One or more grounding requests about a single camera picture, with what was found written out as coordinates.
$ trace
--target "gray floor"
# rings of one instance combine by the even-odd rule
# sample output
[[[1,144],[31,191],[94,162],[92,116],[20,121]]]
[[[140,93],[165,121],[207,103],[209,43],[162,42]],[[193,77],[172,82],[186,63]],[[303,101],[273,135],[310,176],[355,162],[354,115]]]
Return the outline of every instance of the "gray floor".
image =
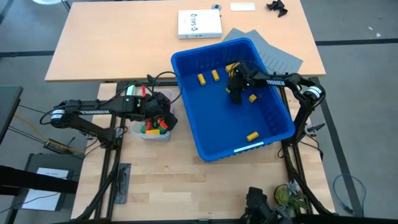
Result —
[[[6,4],[0,0],[0,11]],[[303,0],[315,40],[376,39],[398,37],[398,1],[395,0]],[[67,11],[61,4],[40,6],[31,0],[14,0],[0,25],[0,52],[54,50]],[[398,154],[396,122],[398,107],[398,44],[319,47],[327,76],[321,78],[327,100],[350,171],[366,185],[365,215],[398,218],[394,175]],[[22,85],[21,104],[47,110],[65,99],[93,99],[99,83],[45,83],[51,57],[0,58],[0,84]],[[73,130],[39,126],[40,114],[23,108],[17,114],[36,124],[47,137],[68,142],[83,149],[85,139]],[[312,116],[313,123],[323,123],[321,109]],[[14,119],[12,125],[24,131],[29,127]],[[325,153],[324,166],[329,185],[341,173],[327,128],[318,140]],[[30,153],[49,153],[40,144],[8,132],[0,146],[0,164],[23,169]],[[349,204],[343,182],[336,188]],[[335,200],[336,211],[347,215]],[[10,206],[12,197],[0,197],[0,211]],[[70,208],[61,212],[22,210],[16,223],[54,223],[68,220]],[[0,214],[0,223],[6,213]]]

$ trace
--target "white paper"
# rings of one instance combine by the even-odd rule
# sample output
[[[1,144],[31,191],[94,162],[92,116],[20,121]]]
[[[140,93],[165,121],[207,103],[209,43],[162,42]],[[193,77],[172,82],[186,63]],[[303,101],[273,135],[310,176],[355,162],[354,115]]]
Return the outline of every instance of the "white paper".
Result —
[[[231,11],[255,11],[256,7],[253,2],[231,3]]]
[[[63,179],[66,179],[66,177],[68,176],[68,173],[69,173],[69,171],[67,171],[67,170],[48,169],[48,168],[39,168],[37,171],[37,174],[49,175],[52,177],[58,177],[58,178],[63,178]],[[45,197],[45,196],[53,195],[55,193],[56,192],[30,189],[26,195],[24,202],[31,201],[38,197]],[[51,197],[39,198],[32,202],[23,204],[22,208],[55,211],[55,208],[57,207],[58,200],[59,200],[60,196],[61,196],[61,193],[58,193]]]

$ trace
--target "small plastic container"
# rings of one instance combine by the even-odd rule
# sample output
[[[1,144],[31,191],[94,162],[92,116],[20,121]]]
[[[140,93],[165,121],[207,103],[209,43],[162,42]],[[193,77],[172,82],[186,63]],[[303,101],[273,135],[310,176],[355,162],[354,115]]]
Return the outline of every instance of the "small plastic container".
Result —
[[[158,89],[155,91],[159,91],[163,93],[169,100],[174,100],[174,93],[170,89]],[[172,104],[170,107],[170,112],[174,114],[174,105]],[[145,140],[155,140],[155,141],[170,141],[170,131],[167,131],[165,134],[142,134],[141,127],[144,125],[145,122],[143,121],[132,121],[130,124],[130,133],[139,136]]]

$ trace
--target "white label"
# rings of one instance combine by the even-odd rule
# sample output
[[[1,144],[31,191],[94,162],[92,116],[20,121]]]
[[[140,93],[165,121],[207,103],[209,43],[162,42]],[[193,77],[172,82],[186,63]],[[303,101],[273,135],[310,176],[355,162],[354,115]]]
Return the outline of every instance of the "white label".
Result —
[[[320,94],[322,93],[322,91],[318,87],[315,87],[315,86],[310,86],[307,89],[307,91],[310,91],[313,94],[315,94],[315,96],[317,96],[317,98],[319,98],[321,96]]]
[[[239,148],[239,149],[235,149],[234,152],[240,152],[242,150],[250,149],[250,148],[256,147],[256,146],[261,146],[263,144],[264,144],[264,142],[255,143],[255,144],[250,145],[250,146],[245,146],[245,147],[242,147],[242,148]]]
[[[59,119],[59,118],[62,118],[62,114],[55,114],[51,116],[51,119]]]
[[[278,80],[267,80],[268,85],[280,85],[280,86],[285,86],[284,81],[278,81]]]
[[[231,3],[231,11],[255,11],[256,7],[253,2],[247,3]]]
[[[108,110],[81,111],[81,114],[110,114]]]
[[[52,112],[52,114],[64,114],[65,113],[65,111],[64,110],[55,110],[55,111],[53,111]]]

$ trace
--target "white sticker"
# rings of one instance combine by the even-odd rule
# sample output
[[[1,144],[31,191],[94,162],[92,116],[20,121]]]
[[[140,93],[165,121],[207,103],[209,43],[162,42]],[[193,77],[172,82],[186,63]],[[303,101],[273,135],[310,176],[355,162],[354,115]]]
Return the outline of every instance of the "white sticker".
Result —
[[[256,147],[256,146],[261,146],[263,144],[264,144],[264,142],[255,143],[255,144],[250,145],[250,146],[245,146],[245,147],[242,147],[242,148],[239,148],[239,149],[235,149],[234,152],[240,152],[242,150],[250,149],[250,148]]]
[[[255,11],[256,7],[253,2],[231,3],[231,11]]]
[[[55,111],[53,111],[52,112],[52,114],[64,114],[65,113],[65,111],[64,110],[55,110]]]
[[[62,114],[55,114],[51,116],[51,119],[59,119],[59,118],[62,118]]]
[[[315,86],[310,86],[307,91],[312,92],[313,94],[315,94],[315,96],[317,96],[317,98],[319,98],[321,96],[322,91]]]

